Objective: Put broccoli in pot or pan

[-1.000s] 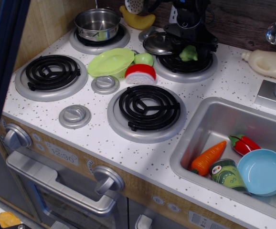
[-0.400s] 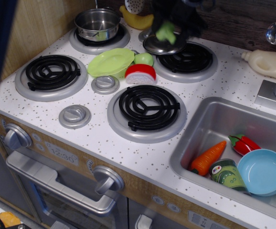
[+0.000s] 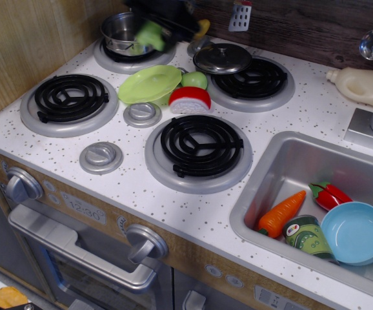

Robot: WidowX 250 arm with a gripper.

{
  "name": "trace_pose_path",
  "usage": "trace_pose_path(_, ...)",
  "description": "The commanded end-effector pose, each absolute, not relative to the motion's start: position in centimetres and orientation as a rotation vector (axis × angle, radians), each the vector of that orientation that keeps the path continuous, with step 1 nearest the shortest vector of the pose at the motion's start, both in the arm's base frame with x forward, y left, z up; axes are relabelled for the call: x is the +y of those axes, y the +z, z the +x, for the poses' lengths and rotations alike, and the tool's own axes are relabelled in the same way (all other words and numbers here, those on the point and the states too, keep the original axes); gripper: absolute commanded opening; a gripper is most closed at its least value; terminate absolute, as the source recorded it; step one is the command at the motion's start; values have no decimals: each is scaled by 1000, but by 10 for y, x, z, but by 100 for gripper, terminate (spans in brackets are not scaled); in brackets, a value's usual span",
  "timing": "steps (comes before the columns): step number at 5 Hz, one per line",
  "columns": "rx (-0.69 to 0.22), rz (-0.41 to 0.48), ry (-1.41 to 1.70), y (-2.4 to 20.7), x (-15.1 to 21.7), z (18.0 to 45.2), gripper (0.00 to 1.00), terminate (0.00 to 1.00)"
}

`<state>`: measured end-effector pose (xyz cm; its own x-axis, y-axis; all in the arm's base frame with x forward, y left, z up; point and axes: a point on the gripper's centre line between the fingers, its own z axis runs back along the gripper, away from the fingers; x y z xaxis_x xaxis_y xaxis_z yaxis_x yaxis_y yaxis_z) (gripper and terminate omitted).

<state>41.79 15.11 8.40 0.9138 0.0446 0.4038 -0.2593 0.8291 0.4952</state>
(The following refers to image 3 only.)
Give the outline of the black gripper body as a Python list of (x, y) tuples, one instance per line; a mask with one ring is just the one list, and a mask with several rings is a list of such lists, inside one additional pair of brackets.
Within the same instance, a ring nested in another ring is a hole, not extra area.
[(198, 22), (184, 1), (132, 1), (131, 9), (143, 19), (168, 30), (173, 42), (191, 42), (199, 31)]

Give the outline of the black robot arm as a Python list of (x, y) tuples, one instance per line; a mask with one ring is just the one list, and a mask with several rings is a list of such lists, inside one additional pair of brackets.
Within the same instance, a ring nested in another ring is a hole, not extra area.
[(188, 1), (131, 0), (124, 1), (133, 13), (145, 21), (162, 27), (167, 43), (191, 42), (201, 27), (190, 11)]

